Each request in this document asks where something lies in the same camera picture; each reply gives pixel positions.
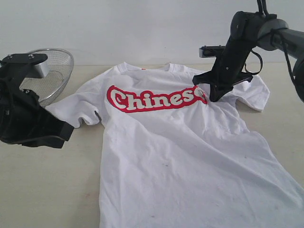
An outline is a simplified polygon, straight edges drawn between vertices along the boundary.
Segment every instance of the mesh basket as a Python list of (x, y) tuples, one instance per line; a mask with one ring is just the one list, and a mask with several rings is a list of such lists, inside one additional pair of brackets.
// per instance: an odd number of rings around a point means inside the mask
[(29, 52), (29, 54), (33, 53), (47, 55), (50, 72), (45, 78), (25, 78), (20, 89), (33, 90), (39, 96), (40, 105), (45, 107), (51, 104), (66, 87), (74, 67), (74, 60), (69, 52), (61, 49), (47, 48)]

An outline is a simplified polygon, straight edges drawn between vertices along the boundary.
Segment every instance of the t-shirt sleeve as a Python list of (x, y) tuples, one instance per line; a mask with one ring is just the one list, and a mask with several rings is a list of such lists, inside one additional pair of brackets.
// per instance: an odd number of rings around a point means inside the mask
[(75, 128), (83, 121), (87, 125), (98, 124), (104, 96), (101, 84), (107, 80), (108, 71), (84, 83), (74, 94), (47, 106), (46, 110)]
[(240, 102), (261, 112), (268, 101), (270, 91), (261, 77), (256, 75), (253, 76), (250, 83), (245, 81), (234, 86), (234, 89), (229, 94)]

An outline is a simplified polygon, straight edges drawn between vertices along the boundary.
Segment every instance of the white wall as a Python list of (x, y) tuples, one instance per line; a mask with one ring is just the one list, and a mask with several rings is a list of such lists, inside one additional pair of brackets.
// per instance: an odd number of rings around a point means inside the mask
[[(78, 65), (196, 64), (199, 47), (224, 45), (239, 10), (256, 0), (4, 0), (0, 5), (0, 57), (37, 48), (72, 52)], [(304, 31), (303, 0), (267, 0), (291, 29)], [(283, 61), (280, 51), (262, 53)]]

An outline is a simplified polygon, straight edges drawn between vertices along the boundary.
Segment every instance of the table surface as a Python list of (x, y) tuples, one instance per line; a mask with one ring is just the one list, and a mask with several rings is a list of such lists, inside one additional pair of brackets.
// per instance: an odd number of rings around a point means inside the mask
[[(76, 66), (57, 100), (109, 68)], [(257, 68), (249, 65), (250, 70)], [(279, 162), (304, 186), (304, 104), (285, 63), (265, 64), (260, 75), (271, 91), (264, 112), (241, 103), (237, 108), (249, 129), (266, 138)], [(61, 150), (0, 142), (0, 228), (97, 228), (103, 130), (101, 124), (75, 129)]]

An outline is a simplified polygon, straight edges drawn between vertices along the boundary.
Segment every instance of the white t-shirt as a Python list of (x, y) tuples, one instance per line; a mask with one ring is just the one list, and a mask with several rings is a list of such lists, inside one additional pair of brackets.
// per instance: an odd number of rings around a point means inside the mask
[(74, 127), (102, 119), (100, 227), (303, 228), (304, 189), (236, 110), (262, 111), (268, 88), (254, 76), (213, 103), (201, 73), (122, 63), (47, 107)]

